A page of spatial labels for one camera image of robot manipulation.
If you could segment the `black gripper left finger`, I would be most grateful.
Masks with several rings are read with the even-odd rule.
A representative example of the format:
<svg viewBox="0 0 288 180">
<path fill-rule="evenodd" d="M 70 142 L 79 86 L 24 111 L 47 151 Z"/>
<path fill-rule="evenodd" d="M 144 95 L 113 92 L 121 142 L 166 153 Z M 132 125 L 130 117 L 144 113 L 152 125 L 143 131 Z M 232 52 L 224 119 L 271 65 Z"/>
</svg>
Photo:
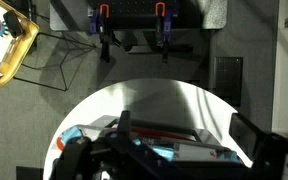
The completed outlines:
<svg viewBox="0 0 288 180">
<path fill-rule="evenodd" d="M 91 180 L 91 150 L 90 138 L 70 139 L 53 166 L 49 180 Z"/>
</svg>

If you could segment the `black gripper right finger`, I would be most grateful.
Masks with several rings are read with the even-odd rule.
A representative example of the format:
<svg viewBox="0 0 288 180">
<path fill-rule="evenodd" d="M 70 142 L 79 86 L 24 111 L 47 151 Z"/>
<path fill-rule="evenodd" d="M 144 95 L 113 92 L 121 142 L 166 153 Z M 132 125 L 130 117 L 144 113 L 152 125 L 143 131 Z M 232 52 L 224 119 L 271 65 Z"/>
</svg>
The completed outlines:
<svg viewBox="0 0 288 180">
<path fill-rule="evenodd" d="M 240 113 L 233 113 L 229 136 L 237 145 L 237 156 L 252 168 L 288 169 L 288 138 L 265 132 Z"/>
</svg>

